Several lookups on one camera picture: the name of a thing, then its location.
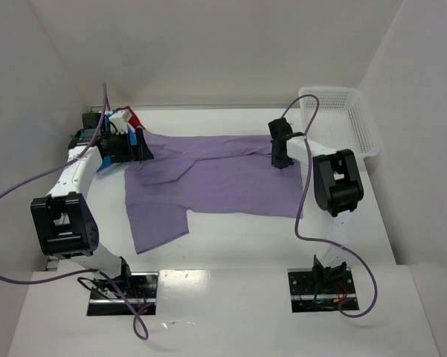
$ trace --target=laundry basket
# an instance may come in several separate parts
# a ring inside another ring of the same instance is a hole
[[[313,94],[319,98],[319,112],[308,137],[336,150],[351,149],[366,158],[380,151],[379,134],[365,96],[354,88],[303,87],[299,95]],[[311,120],[315,99],[300,100],[304,127]]]

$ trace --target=white table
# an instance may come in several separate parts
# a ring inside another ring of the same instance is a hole
[[[143,110],[136,114],[145,127],[163,135],[256,135],[268,134],[268,122],[282,109],[179,109]],[[302,130],[299,109],[287,115],[293,130]],[[363,161],[359,161],[364,198],[350,226],[349,247],[368,263],[395,264]],[[294,220],[243,213],[187,212],[190,233],[152,251],[137,255],[126,214],[124,169],[96,176],[87,202],[96,219],[101,242],[114,254],[125,257],[133,271],[208,268],[310,268],[316,245],[294,235]],[[323,212],[313,201],[305,206],[300,232],[322,237]],[[347,257],[350,265],[359,262]]]
[[[77,268],[65,262],[59,273]],[[353,320],[339,312],[293,314],[284,268],[161,271],[157,315],[144,317],[148,341],[135,337],[132,316],[86,317],[89,292],[74,278],[30,286],[9,357],[438,356],[408,267],[373,273],[379,302]],[[356,266],[353,279],[364,308],[370,278]]]

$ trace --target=purple cable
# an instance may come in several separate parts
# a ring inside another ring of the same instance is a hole
[[[300,97],[297,97],[295,100],[293,100],[291,102],[291,104],[289,104],[288,108],[284,111],[283,115],[281,116],[282,118],[284,118],[284,115],[286,115],[286,113],[292,108],[292,106],[296,102],[298,102],[299,100],[301,100],[303,98],[307,98],[307,97],[314,98],[315,101],[316,101],[316,106],[315,106],[314,114],[312,114],[311,120],[307,124],[306,131],[304,132],[304,136],[306,136],[306,137],[307,137],[307,133],[308,133],[309,129],[311,128],[312,122],[314,121],[315,116],[318,113],[318,110],[319,110],[319,98],[317,98],[313,94],[301,95]],[[301,240],[304,240],[306,242],[327,243],[327,244],[330,244],[330,245],[334,245],[334,246],[342,249],[343,251],[349,252],[355,258],[357,258],[360,261],[360,263],[367,269],[367,272],[369,273],[370,279],[372,279],[372,283],[373,283],[373,299],[372,299],[372,303],[370,303],[369,307],[367,307],[367,309],[365,311],[361,312],[360,314],[349,315],[346,312],[342,311],[342,305],[344,305],[347,301],[354,300],[354,298],[351,297],[351,298],[348,298],[348,299],[344,299],[342,302],[340,302],[338,304],[338,310],[339,310],[339,312],[343,316],[347,316],[348,318],[361,318],[362,316],[365,316],[366,314],[368,314],[373,309],[373,307],[375,306],[375,304],[377,302],[377,297],[379,296],[379,288],[377,287],[376,279],[373,276],[373,273],[370,270],[369,265],[366,264],[366,262],[356,252],[354,252],[352,249],[344,247],[342,244],[339,244],[337,242],[333,242],[332,240],[328,240],[328,239],[303,237],[303,236],[301,236],[299,234],[299,221],[300,221],[300,218],[301,218],[302,213],[303,213],[304,202],[306,201],[307,192],[309,191],[309,183],[311,182],[311,176],[312,176],[312,154],[311,154],[311,148],[309,147],[309,142],[307,141],[307,138],[304,139],[304,143],[305,143],[306,149],[307,149],[307,159],[308,159],[309,164],[308,164],[308,167],[307,167],[307,179],[306,179],[306,183],[304,184],[303,195],[302,195],[302,197],[300,199],[300,204],[299,204],[299,208],[298,208],[298,214],[296,215],[295,234],[296,234],[297,238],[299,238]]]
[[[101,128],[101,126],[103,125],[103,122],[104,122],[106,107],[109,110],[111,110],[111,106],[109,105],[109,99],[107,97],[106,84],[103,83],[103,111],[102,111],[101,116],[99,118],[99,122],[97,123],[97,128],[94,131],[94,134],[92,135],[91,140],[89,141],[89,144],[84,148],[84,150],[76,158],[66,162],[63,165],[60,165],[58,167],[55,167],[54,169],[45,171],[45,172],[40,173],[38,175],[32,176],[30,178],[27,178],[26,180],[24,180],[22,182],[19,182],[18,184],[13,185],[8,190],[5,190],[2,193],[0,193],[0,200],[3,199],[8,193],[13,192],[17,188],[19,188],[19,187],[21,187],[21,186],[23,186],[25,184],[29,184],[30,182],[35,181],[37,179],[40,179],[41,177],[50,175],[51,173],[55,173],[56,171],[60,171],[60,170],[64,169],[65,167],[68,167],[69,165],[74,164],[76,161],[78,161],[80,158],[82,158],[86,154],[86,152],[89,150],[89,148],[93,147],[94,144],[96,143],[97,135],[99,134],[100,128]],[[36,285],[36,284],[49,283],[51,281],[63,279],[65,277],[71,277],[73,275],[78,275],[78,274],[83,274],[83,273],[95,273],[95,272],[97,272],[97,270],[95,270],[95,269],[83,269],[83,270],[73,271],[71,273],[66,273],[66,274],[63,274],[63,275],[58,275],[57,277],[50,277],[48,279],[41,279],[41,280],[15,280],[15,279],[10,279],[9,277],[4,277],[4,276],[0,275],[0,280],[4,281],[6,283],[16,284],[16,285]],[[124,303],[126,303],[127,307],[129,307],[129,310],[131,310],[132,314],[134,315],[134,332],[135,332],[135,334],[140,339],[147,340],[149,338],[149,333],[147,332],[146,325],[142,321],[142,318],[139,315],[139,313],[136,312],[132,308],[132,305],[127,300],[127,298],[124,296],[124,293],[119,289],[119,287],[115,284],[115,282],[108,275],[104,274],[101,271],[99,271],[99,274],[101,274],[103,277],[105,277],[111,283],[111,285],[114,287],[114,289],[116,289],[118,294],[123,298]],[[141,334],[138,333],[138,331],[137,331],[137,329],[135,327],[135,322],[136,321],[139,321],[141,326],[144,328],[144,331],[146,333],[145,336],[142,336]]]

